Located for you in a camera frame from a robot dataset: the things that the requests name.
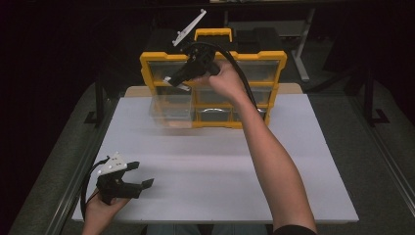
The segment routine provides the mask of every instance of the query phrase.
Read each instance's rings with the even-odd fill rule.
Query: forearm
[[[84,224],[82,235],[100,235],[103,231],[97,230],[97,227],[91,224]]]
[[[247,96],[232,102],[241,118],[254,168],[271,209],[274,228],[297,224],[315,230],[300,174]]]

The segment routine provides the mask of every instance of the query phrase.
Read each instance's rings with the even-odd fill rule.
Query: table surface
[[[131,200],[116,220],[271,223],[241,129],[161,128],[149,116],[150,103],[150,97],[120,99],[96,160],[119,152],[128,163],[140,162],[124,182],[155,178],[153,187]],[[316,221],[357,221],[308,97],[277,95],[271,116],[269,128],[296,163]],[[79,205],[72,219],[82,219]]]

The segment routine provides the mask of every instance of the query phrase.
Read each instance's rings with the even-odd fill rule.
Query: plastic case
[[[231,36],[222,33],[233,31],[222,29],[199,28],[195,32],[195,40],[220,44],[230,52],[246,75],[258,110],[268,124],[278,92],[280,73],[287,61],[278,33],[274,28],[267,27],[237,31],[235,36]],[[209,87],[186,81],[192,88],[186,92],[163,82],[166,76],[173,75],[188,59],[180,52],[180,48],[172,46],[171,38],[176,36],[174,30],[155,30],[140,57],[144,81],[155,96],[152,117],[167,127],[241,128],[242,124],[232,105]],[[225,60],[220,53],[216,53],[215,59]]]
[[[157,95],[150,105],[155,123],[168,128],[191,128],[194,112],[191,95]]]

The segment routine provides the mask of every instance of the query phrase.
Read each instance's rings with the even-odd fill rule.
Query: transparent drawer
[[[251,87],[255,101],[257,104],[268,104],[269,96],[272,91],[272,87]],[[227,100],[222,96],[216,94],[212,89],[198,88],[196,89],[196,100],[199,104],[223,104],[227,103]]]
[[[175,72],[180,70],[186,62],[149,62],[150,71],[153,75],[153,80],[164,80],[166,76],[172,76]]]
[[[273,81],[279,61],[238,61],[238,65],[250,81]]]
[[[218,95],[209,87],[198,87],[195,89],[196,100],[199,104],[223,104],[227,100]]]
[[[192,90],[185,91],[183,89],[173,87],[173,86],[157,86],[156,92],[159,96],[190,96],[192,95]]]
[[[180,70],[186,62],[151,61],[150,71],[154,80],[163,80]],[[238,61],[238,65],[248,80],[273,81],[278,69],[279,61]]]
[[[196,110],[199,121],[228,121],[231,114],[229,108],[199,108]]]
[[[153,96],[150,105],[150,116],[164,127],[191,128],[194,113],[191,95]]]
[[[265,118],[267,109],[258,109],[260,115],[262,116],[262,118]],[[233,111],[233,121],[241,121],[241,119],[239,118],[238,112]]]

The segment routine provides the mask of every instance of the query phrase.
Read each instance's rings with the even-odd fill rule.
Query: metal stand
[[[89,112],[84,123],[95,123],[99,125],[104,119],[104,87],[100,75],[98,75],[95,81],[95,104],[96,112]]]
[[[373,118],[373,88],[373,75],[369,67],[364,87],[363,115],[366,118],[369,125],[372,127],[375,126],[375,123],[389,123],[387,116],[380,109],[375,110],[379,117]]]
[[[304,64],[302,63],[301,53],[302,53],[302,49],[304,47],[305,41],[308,36],[308,31],[311,27],[311,22],[314,16],[314,12],[315,12],[315,8],[312,8],[309,10],[307,19],[305,20],[304,26],[301,31],[300,45],[296,50],[291,51],[291,54],[293,55],[293,58],[294,58],[294,62],[296,63],[296,66],[297,66],[297,70],[300,73],[301,80],[304,82],[308,82],[309,77],[308,77],[307,71],[305,70]]]

